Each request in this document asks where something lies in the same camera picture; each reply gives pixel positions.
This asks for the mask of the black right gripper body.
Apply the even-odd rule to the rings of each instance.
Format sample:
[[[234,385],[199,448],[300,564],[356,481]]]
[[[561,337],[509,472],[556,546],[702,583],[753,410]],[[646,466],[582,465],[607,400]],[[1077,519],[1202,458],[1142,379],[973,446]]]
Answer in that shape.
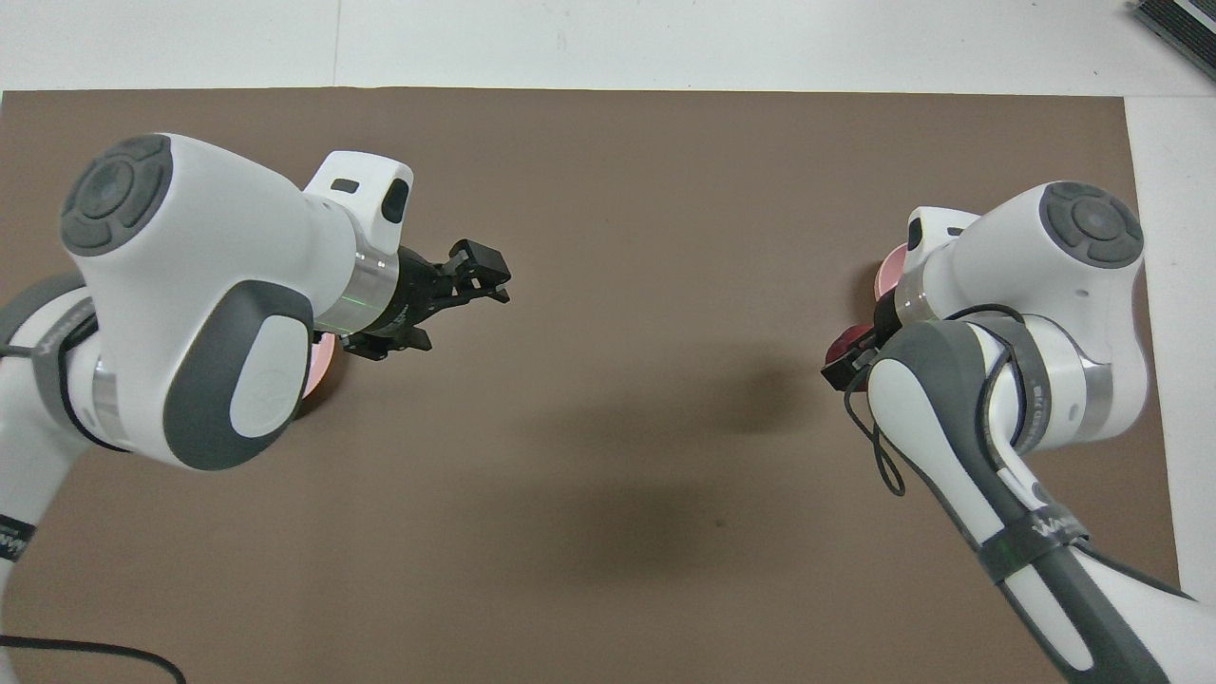
[[[886,291],[877,299],[872,321],[874,348],[884,347],[903,327],[897,312],[897,291],[895,288]]]

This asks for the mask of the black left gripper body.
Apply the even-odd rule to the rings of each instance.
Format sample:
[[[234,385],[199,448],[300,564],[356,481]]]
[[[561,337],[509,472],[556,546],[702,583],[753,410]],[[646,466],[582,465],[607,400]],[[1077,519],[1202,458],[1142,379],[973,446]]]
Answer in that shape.
[[[447,305],[450,277],[441,264],[430,263],[405,246],[398,248],[396,256],[398,277],[392,298],[365,333],[395,336],[399,330],[416,326]]]

